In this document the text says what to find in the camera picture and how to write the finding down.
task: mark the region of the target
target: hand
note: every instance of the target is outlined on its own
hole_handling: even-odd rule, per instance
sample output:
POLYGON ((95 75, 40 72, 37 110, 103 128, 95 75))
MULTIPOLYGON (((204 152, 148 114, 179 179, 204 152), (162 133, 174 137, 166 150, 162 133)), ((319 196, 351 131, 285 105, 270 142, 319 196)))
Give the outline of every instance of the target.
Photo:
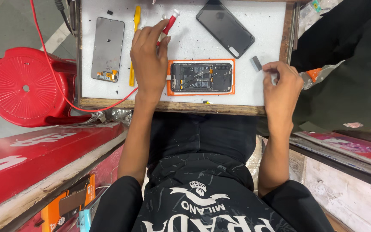
POLYGON ((289 137, 293 129, 292 116, 303 86, 303 79, 296 68, 281 61, 263 65, 263 71, 265 71, 264 105, 270 135, 289 137), (270 72, 278 73, 277 85, 271 83, 270 72))
POLYGON ((160 42, 157 54, 157 40, 168 19, 161 20, 154 27, 138 29, 132 41, 130 56, 138 84, 136 103, 155 109, 160 101, 167 77, 167 45, 171 37, 160 42))

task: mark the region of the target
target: red plastic stool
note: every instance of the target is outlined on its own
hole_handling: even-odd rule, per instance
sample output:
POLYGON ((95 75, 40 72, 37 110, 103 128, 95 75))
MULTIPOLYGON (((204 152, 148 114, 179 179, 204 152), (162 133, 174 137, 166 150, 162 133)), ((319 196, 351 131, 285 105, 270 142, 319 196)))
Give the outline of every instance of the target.
MULTIPOLYGON (((74 100, 76 64, 49 54, 57 80, 70 102, 74 100)), ((0 58, 0 115, 24 126, 82 123, 91 115, 70 116, 71 106, 56 86, 44 52, 15 47, 0 58)))

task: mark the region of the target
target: gray floor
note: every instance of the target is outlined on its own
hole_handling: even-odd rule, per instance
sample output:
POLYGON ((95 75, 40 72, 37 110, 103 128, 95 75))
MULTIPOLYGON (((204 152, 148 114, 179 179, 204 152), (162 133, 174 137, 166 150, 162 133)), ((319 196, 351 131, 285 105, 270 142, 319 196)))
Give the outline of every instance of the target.
MULTIPOLYGON (((64 22, 53 0, 34 0, 38 24, 44 41, 64 22)), ((28 0, 0 0, 0 58, 12 47, 41 48, 28 0)), ((75 59, 75 38, 70 35, 53 53, 60 58, 75 59)), ((0 117, 0 138, 42 128, 24 128, 0 117)))

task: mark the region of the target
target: smartphone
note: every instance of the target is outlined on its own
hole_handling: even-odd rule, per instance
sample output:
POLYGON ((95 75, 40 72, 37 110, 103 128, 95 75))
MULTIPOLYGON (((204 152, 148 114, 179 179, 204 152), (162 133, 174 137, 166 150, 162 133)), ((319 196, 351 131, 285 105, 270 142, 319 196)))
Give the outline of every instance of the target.
POLYGON ((233 66, 229 63, 174 63, 171 69, 173 92, 230 92, 233 66))
POLYGON ((97 18, 91 78, 110 82, 118 81, 124 27, 125 24, 122 21, 97 18))
POLYGON ((196 19, 236 59, 254 43, 254 36, 224 7, 219 0, 209 2, 196 19))

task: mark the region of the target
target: red cable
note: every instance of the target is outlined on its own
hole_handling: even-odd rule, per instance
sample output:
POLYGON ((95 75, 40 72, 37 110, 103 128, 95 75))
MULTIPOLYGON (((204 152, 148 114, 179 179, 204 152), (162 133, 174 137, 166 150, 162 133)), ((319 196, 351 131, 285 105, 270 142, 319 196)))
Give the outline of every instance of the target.
POLYGON ((40 36, 40 40, 41 40, 41 44, 43 45, 43 48, 44 48, 44 53, 45 53, 45 57, 47 58, 47 62, 49 64, 49 68, 51 69, 51 72, 52 72, 52 75, 54 76, 54 80, 55 80, 55 83, 58 87, 58 90, 59 92, 61 93, 61 95, 64 97, 65 101, 67 101, 72 107, 76 108, 77 110, 80 110, 80 111, 85 111, 85 112, 98 112, 98 111, 103 111, 103 110, 107 110, 109 108, 113 108, 114 106, 120 104, 121 102, 125 101, 129 96, 131 96, 131 94, 133 94, 137 89, 138 87, 136 87, 131 93, 129 93, 125 98, 121 99, 120 101, 118 101, 117 103, 115 103, 114 105, 111 105, 109 107, 106 107, 106 108, 101 108, 101 109, 97 109, 97 110, 87 110, 87 109, 82 109, 82 108, 78 108, 76 106, 74 106, 68 99, 67 97, 65 96, 65 94, 62 92, 61 90, 61 86, 59 85, 58 81, 57 81, 57 78, 55 76, 55 71, 51 65, 51 62, 49 61, 49 57, 48 57, 48 53, 47 53, 47 50, 45 49, 45 44, 44 44, 44 39, 43 39, 43 35, 41 34, 41 31, 40 31, 40 26, 38 25, 38 22, 37 22, 37 15, 35 14, 35 6, 34 6, 34 0, 30 0, 30 3, 31 3, 31 8, 32 8, 32 14, 34 16, 34 22, 35 22, 35 26, 37 27, 37 31, 38 31, 38 34, 40 36))

